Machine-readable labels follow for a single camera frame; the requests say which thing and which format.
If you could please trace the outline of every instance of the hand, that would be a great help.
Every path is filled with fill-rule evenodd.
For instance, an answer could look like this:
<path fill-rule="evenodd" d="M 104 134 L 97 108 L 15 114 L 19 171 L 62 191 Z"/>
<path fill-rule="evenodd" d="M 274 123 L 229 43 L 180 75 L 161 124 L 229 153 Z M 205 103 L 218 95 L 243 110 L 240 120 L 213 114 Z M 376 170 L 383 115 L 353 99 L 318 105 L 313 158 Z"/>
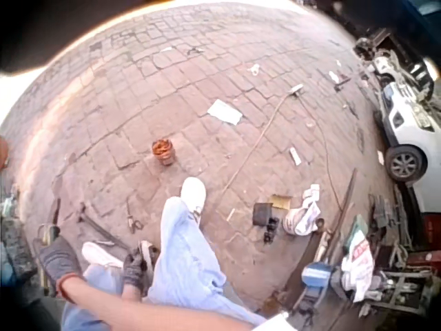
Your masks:
<path fill-rule="evenodd" d="M 123 265 L 123 283 L 133 285 L 143 292 L 143 272 L 146 270 L 146 264 L 139 249 L 135 249 L 128 254 Z"/>
<path fill-rule="evenodd" d="M 35 239 L 34 247 L 41 267 L 59 292 L 61 292 L 61 283 L 65 279 L 71 276 L 81 277 L 81 266 L 75 251 L 62 236 L 46 247 L 40 239 Z"/>

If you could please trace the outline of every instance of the cable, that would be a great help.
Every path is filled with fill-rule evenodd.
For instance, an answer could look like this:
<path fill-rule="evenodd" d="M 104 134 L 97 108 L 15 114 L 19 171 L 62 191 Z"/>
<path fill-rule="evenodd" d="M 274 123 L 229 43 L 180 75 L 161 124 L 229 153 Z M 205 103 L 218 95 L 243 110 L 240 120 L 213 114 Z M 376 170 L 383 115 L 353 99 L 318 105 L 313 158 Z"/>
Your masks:
<path fill-rule="evenodd" d="M 309 111 L 309 109 L 305 106 L 305 104 L 303 103 L 302 98 L 301 98 L 301 97 L 298 97 L 298 100 L 300 101 L 300 104 L 302 105 L 303 109 L 305 109 L 306 112 L 308 113 L 308 115 L 313 119 L 314 116 L 312 116 L 312 113 L 311 113 L 311 112 Z M 332 178 L 331 178 L 331 173 L 330 173 L 330 171 L 329 171 L 329 152 L 328 152 L 328 146 L 327 146 L 327 143 L 326 143 L 326 136 L 325 136 L 325 133 L 323 132 L 323 130 L 322 130 L 321 126 L 320 126 L 320 123 L 319 123 L 318 121 L 316 121 L 316 123 L 317 123 L 317 127 L 318 127 L 318 129 L 319 129 L 320 132 L 322 133 L 323 144 L 325 145 L 325 152 L 326 152 L 326 172 L 327 172 L 327 174 L 328 174 L 329 184 L 331 184 L 331 189 L 332 189 L 332 192 L 334 193 L 334 198 L 335 198 L 336 201 L 337 201 L 338 208 L 340 209 L 340 211 L 342 211 L 342 205 L 341 205 L 340 201 L 338 200 L 338 195 L 337 195 L 337 192 L 336 192 L 336 188 L 334 187 L 334 183 L 333 183 Z"/>
<path fill-rule="evenodd" d="M 271 125 L 271 123 L 274 120 L 274 117 L 276 117 L 276 114 L 278 113 L 281 105 L 285 102 L 285 100 L 287 99 L 287 97 L 289 97 L 290 95 L 293 95 L 291 92 L 289 94 L 286 94 L 278 103 L 278 105 L 274 108 L 274 111 L 271 115 L 271 117 L 269 118 L 269 121 L 267 123 L 267 125 L 263 128 L 259 138 L 257 138 L 256 142 L 254 143 L 253 147 L 251 148 L 251 150 L 249 150 L 247 156 L 243 159 L 241 165 L 239 166 L 239 168 L 235 171 L 235 173 L 233 173 L 233 175 L 230 177 L 228 183 L 224 186 L 224 188 L 222 189 L 222 191 L 220 192 L 219 197 L 217 198 L 216 202 L 213 204 L 213 207 L 210 211 L 215 211 L 219 201 L 223 198 L 224 194 L 226 193 L 226 191 L 228 190 L 228 188 L 230 187 L 231 184 L 233 184 L 234 180 L 236 179 L 237 175 L 239 174 L 239 172 L 242 170 L 243 166 L 247 163 L 249 157 L 251 156 L 251 154 L 253 153 L 253 151 L 256 149 L 257 145 L 260 143 L 260 141 L 262 140 L 264 134 L 266 133 L 266 131 L 268 130 L 269 126 Z"/>

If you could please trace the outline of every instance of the tire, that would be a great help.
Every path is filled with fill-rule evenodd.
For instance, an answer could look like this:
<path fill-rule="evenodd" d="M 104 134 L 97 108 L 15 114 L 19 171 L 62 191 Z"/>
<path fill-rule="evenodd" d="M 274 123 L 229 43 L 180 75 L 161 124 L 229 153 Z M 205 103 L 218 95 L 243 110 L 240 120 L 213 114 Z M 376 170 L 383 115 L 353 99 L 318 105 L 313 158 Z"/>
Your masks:
<path fill-rule="evenodd" d="M 425 158 L 413 146 L 390 147 L 386 151 L 384 166 L 394 181 L 416 181 L 426 172 Z"/>

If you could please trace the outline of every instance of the workshop floor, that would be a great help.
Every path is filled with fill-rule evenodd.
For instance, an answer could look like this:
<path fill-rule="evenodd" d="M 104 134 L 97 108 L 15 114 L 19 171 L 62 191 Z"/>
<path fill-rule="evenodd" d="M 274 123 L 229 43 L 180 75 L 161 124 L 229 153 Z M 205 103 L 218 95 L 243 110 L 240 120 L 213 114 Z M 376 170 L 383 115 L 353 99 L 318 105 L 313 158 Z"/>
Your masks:
<path fill-rule="evenodd" d="M 295 208 L 303 191 L 319 183 L 318 205 L 331 225 L 338 204 L 329 176 L 341 202 L 355 167 L 359 176 L 346 226 L 355 214 L 367 219 L 369 193 L 391 197 L 391 182 L 378 162 L 377 149 L 384 147 L 371 116 L 372 93 L 357 77 L 336 93 L 318 71 L 355 75 L 359 61 L 352 45 L 348 34 L 316 12 L 234 3 L 153 12 L 85 41 L 28 88 L 0 129 L 10 146 L 8 185 L 20 188 L 19 214 L 28 237 L 47 221 L 51 187 L 62 177 L 61 232 L 78 252 L 84 241 L 100 239 L 76 223 L 80 201 L 127 243 L 148 239 L 159 245 L 166 198 L 179 194 L 186 177 L 196 176 L 207 186 L 203 233 L 240 297 L 260 307 L 284 286 L 307 239 L 279 228 L 274 242 L 263 245 L 264 230 L 252 226 L 255 202 L 283 194 L 293 197 Z M 172 49 L 160 52 L 167 47 Z M 260 70 L 253 76 L 248 69 L 255 63 Z M 312 117 L 288 99 L 210 212 L 275 105 L 299 83 Z M 207 114 L 216 99 L 243 113 L 237 126 Z M 152 142 L 162 137 L 172 140 L 177 154 L 168 168 L 151 153 Z M 302 159 L 299 166 L 289 155 L 292 146 Z M 127 199 L 145 224 L 135 234 L 126 224 Z"/>

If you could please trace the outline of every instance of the light blue jeans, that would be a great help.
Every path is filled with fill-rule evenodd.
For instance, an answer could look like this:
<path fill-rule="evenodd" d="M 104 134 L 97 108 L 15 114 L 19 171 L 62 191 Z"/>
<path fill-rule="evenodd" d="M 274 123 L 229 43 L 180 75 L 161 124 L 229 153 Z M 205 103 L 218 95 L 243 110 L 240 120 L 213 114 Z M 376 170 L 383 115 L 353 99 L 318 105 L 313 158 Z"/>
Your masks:
<path fill-rule="evenodd" d="M 121 271 L 91 265 L 84 273 L 89 284 L 121 295 Z M 148 300 L 161 305 L 219 312 L 260 325 L 265 319 L 223 295 L 226 277 L 216 255 L 180 197 L 165 202 L 161 219 L 161 255 L 156 262 Z M 87 310 L 67 303 L 62 330 L 109 330 Z"/>

